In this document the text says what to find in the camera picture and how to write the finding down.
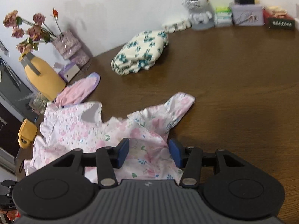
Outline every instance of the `blue gripper pad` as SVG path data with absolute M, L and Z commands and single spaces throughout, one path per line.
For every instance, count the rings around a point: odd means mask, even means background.
M 129 139 L 126 138 L 123 139 L 123 141 L 124 142 L 122 142 L 122 146 L 118 152 L 118 158 L 117 158 L 118 167 L 122 167 L 129 152 Z
M 168 147 L 169 147 L 169 151 L 170 151 L 170 154 L 171 154 L 171 156 L 174 160 L 175 165 L 177 167 L 184 167 L 183 166 L 183 161 L 182 161 L 182 158 L 181 158 L 181 151 L 178 148 L 176 142 L 172 139 L 169 140 Z

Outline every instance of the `white cloth with green flowers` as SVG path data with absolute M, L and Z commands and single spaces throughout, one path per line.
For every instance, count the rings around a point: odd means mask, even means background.
M 118 75 L 137 73 L 141 68 L 148 70 L 168 45 L 164 31 L 144 31 L 124 45 L 111 62 L 111 68 Z

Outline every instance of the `metal screw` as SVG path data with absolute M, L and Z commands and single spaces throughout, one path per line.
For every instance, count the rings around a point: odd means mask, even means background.
M 197 183 L 196 179 L 194 178 L 185 178 L 182 180 L 184 185 L 195 185 Z
M 107 179 L 102 179 L 101 180 L 101 185 L 103 185 L 103 186 L 112 186 L 114 184 L 115 184 L 114 179 L 107 178 Z

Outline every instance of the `floral garment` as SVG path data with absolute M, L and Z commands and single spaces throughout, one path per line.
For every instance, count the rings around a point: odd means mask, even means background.
M 174 179 L 179 182 L 182 170 L 172 160 L 167 146 L 169 130 L 194 103 L 195 98 L 177 93 L 165 104 L 145 108 L 127 119 L 112 117 L 102 123 L 99 102 L 87 102 L 67 108 L 48 103 L 40 131 L 36 137 L 32 160 L 24 161 L 26 175 L 45 166 L 74 148 L 95 152 L 104 146 L 117 146 L 130 138 L 129 153 L 120 169 L 114 169 L 117 180 Z M 95 167 L 86 167 L 85 176 L 97 182 Z

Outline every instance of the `gray ridged panel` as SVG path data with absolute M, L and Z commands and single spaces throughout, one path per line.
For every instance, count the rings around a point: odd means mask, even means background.
M 271 217 L 239 221 L 208 208 L 192 189 L 171 180 L 123 180 L 113 189 L 101 190 L 93 203 L 72 217 L 34 220 L 21 217 L 17 224 L 282 224 Z

